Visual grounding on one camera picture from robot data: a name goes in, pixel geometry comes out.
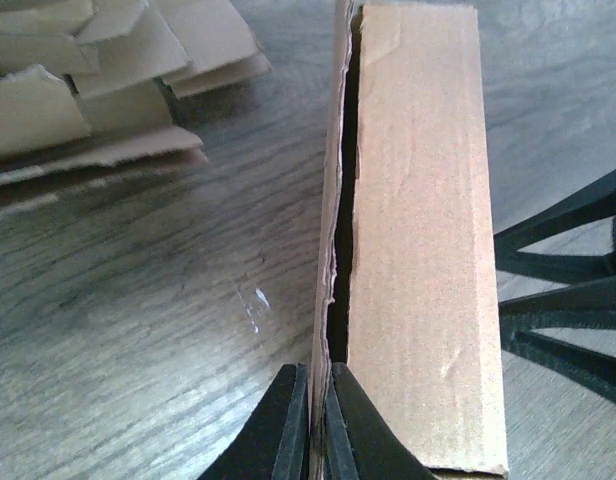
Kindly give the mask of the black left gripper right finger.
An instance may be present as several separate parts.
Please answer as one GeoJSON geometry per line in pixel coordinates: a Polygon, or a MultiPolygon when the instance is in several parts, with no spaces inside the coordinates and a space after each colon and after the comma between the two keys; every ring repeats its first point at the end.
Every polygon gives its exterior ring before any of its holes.
{"type": "Polygon", "coordinates": [[[393,434],[344,363],[334,363],[325,403],[326,479],[433,479],[393,434]]]}

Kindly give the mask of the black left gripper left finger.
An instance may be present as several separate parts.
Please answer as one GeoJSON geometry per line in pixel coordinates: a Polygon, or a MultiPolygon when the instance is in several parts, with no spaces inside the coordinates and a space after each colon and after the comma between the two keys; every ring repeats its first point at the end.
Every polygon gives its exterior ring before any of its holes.
{"type": "Polygon", "coordinates": [[[285,364],[239,434],[202,478],[306,479],[308,456],[307,367],[285,364]]]}

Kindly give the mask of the brown cardboard box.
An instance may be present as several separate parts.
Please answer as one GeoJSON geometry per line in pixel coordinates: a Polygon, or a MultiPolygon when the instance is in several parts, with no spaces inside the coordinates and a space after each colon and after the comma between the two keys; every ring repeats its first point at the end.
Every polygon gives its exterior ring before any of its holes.
{"type": "Polygon", "coordinates": [[[340,1],[324,161],[309,475],[335,356],[424,466],[508,473],[478,14],[340,1]]]}

